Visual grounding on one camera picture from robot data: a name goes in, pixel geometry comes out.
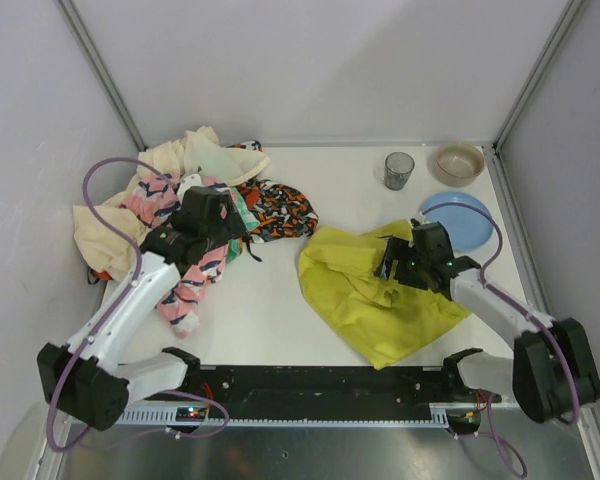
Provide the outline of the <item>pink patterned cloth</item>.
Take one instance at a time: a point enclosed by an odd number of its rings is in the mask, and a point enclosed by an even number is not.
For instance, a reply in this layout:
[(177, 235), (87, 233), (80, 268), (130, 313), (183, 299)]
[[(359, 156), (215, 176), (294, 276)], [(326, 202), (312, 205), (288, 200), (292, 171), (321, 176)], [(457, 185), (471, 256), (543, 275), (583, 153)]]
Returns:
[[(145, 175), (126, 194), (120, 207), (131, 212), (145, 228), (139, 238), (140, 250), (161, 256), (179, 274), (179, 280), (160, 297), (156, 309), (175, 335), (185, 338), (200, 325), (199, 304), (206, 287), (222, 279), (229, 243), (209, 245), (172, 227), (172, 215), (180, 209), (177, 189), (181, 178)], [(202, 178), (204, 187), (229, 193), (223, 183)]]

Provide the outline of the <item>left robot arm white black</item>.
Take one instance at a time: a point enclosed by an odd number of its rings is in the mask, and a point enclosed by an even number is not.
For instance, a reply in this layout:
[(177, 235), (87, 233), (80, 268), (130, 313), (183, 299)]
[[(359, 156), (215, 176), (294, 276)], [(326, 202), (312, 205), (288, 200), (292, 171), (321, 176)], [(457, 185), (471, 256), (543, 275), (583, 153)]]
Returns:
[(37, 365), (48, 420), (66, 413), (104, 431), (125, 409), (154, 395), (207, 393), (200, 361), (176, 347), (132, 364), (121, 358), (135, 332), (158, 306), (194, 306), (219, 280), (228, 243), (244, 224), (228, 192), (194, 186), (165, 226), (138, 246), (135, 266), (113, 296), (64, 345), (46, 344)]

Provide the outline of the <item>cream yellow cloth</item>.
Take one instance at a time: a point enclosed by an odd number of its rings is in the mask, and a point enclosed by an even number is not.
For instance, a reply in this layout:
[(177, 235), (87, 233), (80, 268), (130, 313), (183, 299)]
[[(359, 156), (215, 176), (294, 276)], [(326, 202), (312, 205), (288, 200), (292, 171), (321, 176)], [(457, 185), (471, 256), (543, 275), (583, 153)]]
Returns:
[[(96, 207), (104, 220), (136, 243), (163, 224), (178, 206), (175, 191), (155, 176), (154, 170), (173, 182), (197, 174), (205, 183), (228, 186), (247, 230), (259, 225), (237, 192), (239, 185), (257, 177), (270, 164), (258, 141), (222, 147), (215, 131), (204, 126), (139, 153), (138, 160), (141, 164), (126, 189)], [(73, 208), (73, 221), (74, 240), (87, 265), (99, 277), (123, 278), (134, 260), (129, 243), (99, 222), (85, 205)]]

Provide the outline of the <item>yellow green cloth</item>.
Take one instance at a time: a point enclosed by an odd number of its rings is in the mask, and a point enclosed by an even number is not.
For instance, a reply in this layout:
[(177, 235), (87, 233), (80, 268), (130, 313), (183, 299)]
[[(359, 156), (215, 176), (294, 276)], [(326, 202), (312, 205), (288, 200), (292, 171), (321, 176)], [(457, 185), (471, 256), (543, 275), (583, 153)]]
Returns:
[(412, 238), (406, 220), (356, 235), (322, 226), (298, 260), (303, 295), (346, 343), (379, 370), (446, 334), (469, 310), (431, 291), (374, 275), (388, 237)]

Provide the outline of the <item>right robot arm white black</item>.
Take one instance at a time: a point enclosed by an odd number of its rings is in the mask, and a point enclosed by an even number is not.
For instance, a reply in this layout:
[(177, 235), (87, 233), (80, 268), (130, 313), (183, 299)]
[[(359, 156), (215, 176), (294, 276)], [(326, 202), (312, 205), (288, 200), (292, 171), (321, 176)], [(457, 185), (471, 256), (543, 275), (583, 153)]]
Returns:
[(536, 423), (575, 422), (581, 407), (600, 399), (584, 326), (530, 307), (489, 279), (477, 261), (455, 256), (440, 223), (415, 226), (409, 240), (387, 237), (375, 275), (444, 296), (476, 315), (511, 348), (509, 359), (478, 348), (446, 358), (456, 384), (512, 397)]

